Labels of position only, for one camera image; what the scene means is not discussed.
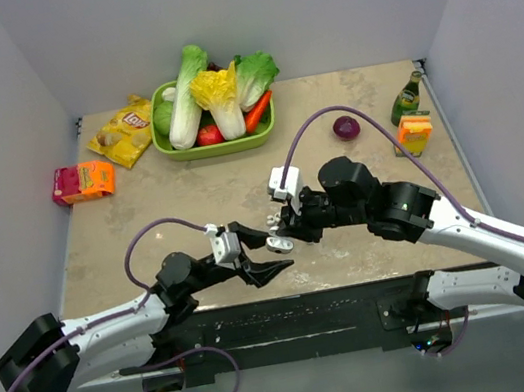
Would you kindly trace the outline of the white gold-rimmed charging case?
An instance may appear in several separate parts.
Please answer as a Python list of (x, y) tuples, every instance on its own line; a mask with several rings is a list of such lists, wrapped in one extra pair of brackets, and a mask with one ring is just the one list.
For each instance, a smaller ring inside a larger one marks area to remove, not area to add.
[(266, 238), (266, 248), (272, 253), (288, 254), (294, 249), (294, 243), (288, 238), (269, 236)]

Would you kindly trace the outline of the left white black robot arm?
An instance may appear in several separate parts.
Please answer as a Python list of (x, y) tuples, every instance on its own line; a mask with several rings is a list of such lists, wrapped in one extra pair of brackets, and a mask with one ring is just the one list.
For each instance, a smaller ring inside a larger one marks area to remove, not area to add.
[(153, 284), (141, 296), (105, 312), (59, 320), (52, 313), (34, 319), (0, 358), (5, 392), (69, 392), (97, 377), (130, 367), (165, 368), (173, 342), (160, 334), (183, 323), (199, 303), (194, 294), (232, 278), (266, 286), (293, 260), (256, 263), (247, 249), (287, 255), (288, 238), (233, 222), (205, 229), (211, 253), (201, 259), (167, 255)]

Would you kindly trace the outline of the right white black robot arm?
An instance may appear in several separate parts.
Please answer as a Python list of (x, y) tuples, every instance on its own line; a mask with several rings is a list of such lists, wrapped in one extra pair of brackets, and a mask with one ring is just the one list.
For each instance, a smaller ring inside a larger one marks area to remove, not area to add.
[(381, 182), (347, 157), (326, 162), (321, 190), (304, 186), (297, 168), (272, 169), (267, 192), (283, 203), (278, 234), (319, 242), (325, 229), (364, 225), (394, 242), (443, 246), (488, 261), (473, 270), (418, 272), (409, 311), (431, 322), (470, 305), (524, 306), (524, 226), (458, 207), (450, 197), (410, 182)]

